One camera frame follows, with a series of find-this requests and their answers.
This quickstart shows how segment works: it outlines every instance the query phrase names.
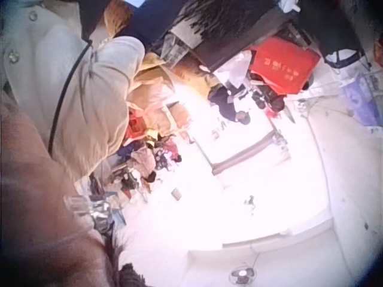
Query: dark hair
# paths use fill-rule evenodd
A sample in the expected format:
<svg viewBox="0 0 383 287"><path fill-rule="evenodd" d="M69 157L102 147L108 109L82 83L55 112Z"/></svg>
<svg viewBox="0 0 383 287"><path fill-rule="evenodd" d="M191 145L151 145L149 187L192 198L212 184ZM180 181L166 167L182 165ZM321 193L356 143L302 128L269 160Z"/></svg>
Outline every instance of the dark hair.
<svg viewBox="0 0 383 287"><path fill-rule="evenodd" d="M182 162L182 156L179 154L178 157L174 160L176 163Z"/></svg>
<svg viewBox="0 0 383 287"><path fill-rule="evenodd" d="M277 2L227 0L223 4L222 0L188 0L176 23L191 20L190 26L203 40L235 38L252 28Z"/></svg>
<svg viewBox="0 0 383 287"><path fill-rule="evenodd" d="M156 180L156 176L157 176L157 173L155 171L151 172L147 178L144 178L146 180L146 182L148 183L152 183Z"/></svg>
<svg viewBox="0 0 383 287"><path fill-rule="evenodd" d="M132 263L125 264L118 272L120 287L148 287L145 278L138 275Z"/></svg>
<svg viewBox="0 0 383 287"><path fill-rule="evenodd" d="M251 122L250 114L247 112L246 117L241 118L239 122L245 126L248 125Z"/></svg>

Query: white cloth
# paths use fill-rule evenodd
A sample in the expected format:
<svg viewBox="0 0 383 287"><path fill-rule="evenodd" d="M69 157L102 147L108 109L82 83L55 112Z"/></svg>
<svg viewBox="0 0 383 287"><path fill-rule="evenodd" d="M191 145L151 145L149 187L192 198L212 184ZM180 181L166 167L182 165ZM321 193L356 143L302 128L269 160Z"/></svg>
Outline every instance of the white cloth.
<svg viewBox="0 0 383 287"><path fill-rule="evenodd" d="M64 82L86 43L58 15L35 5L5 19L2 45L13 95L47 146ZM88 50L75 71L53 145L53 159L73 181L121 145L129 121L126 96L144 54L139 40L119 37Z"/></svg>

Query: white wall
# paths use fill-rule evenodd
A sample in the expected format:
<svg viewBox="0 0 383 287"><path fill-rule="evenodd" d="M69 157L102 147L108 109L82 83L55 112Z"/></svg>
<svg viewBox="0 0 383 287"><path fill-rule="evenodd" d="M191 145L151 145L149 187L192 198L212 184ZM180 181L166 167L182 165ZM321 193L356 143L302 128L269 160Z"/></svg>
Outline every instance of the white wall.
<svg viewBox="0 0 383 287"><path fill-rule="evenodd" d="M230 272L253 265L250 247L215 252L195 252L181 287L225 287ZM351 284L333 230L305 242L261 253L255 264L257 287L343 287Z"/></svg>
<svg viewBox="0 0 383 287"><path fill-rule="evenodd" d="M347 116L342 97L319 101L309 121L324 161L335 232L357 279L382 243L382 140Z"/></svg>

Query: person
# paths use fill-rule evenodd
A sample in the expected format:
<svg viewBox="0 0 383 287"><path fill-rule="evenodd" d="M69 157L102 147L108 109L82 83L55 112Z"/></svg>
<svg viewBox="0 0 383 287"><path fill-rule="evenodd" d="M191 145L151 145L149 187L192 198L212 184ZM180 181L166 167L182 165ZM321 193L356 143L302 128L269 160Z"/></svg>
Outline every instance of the person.
<svg viewBox="0 0 383 287"><path fill-rule="evenodd" d="M130 159L126 162L128 169L137 170L141 178L144 178L145 181L153 183L156 180L156 160L154 158L153 152L146 145L140 148L137 151L134 151L130 155Z"/></svg>
<svg viewBox="0 0 383 287"><path fill-rule="evenodd" d="M45 0L43 6L40 1L16 0L2 6L1 83L9 86L2 96L17 102L52 158L77 181L119 149L129 121L126 97L133 79L145 53L171 27L186 0L146 1L113 39L88 50L81 31L72 28L80 18L78 11L86 10L76 2L63 2L62 7L77 11L68 20L62 16L64 8L48 9L52 1L60 2ZM57 129L52 134L54 119Z"/></svg>
<svg viewBox="0 0 383 287"><path fill-rule="evenodd" d="M161 140L160 146L164 152L170 153L170 159L176 163L182 162L182 156L178 153L177 144L174 141L174 135L167 136Z"/></svg>
<svg viewBox="0 0 383 287"><path fill-rule="evenodd" d="M97 231L65 207L73 183L11 101L1 103L1 144L2 286L114 286Z"/></svg>
<svg viewBox="0 0 383 287"><path fill-rule="evenodd" d="M247 125L250 123L250 115L248 112L235 110L234 103L228 103L229 94L225 87L220 87L210 97L209 101L218 106L220 114L225 119L232 122L240 122L241 124Z"/></svg>

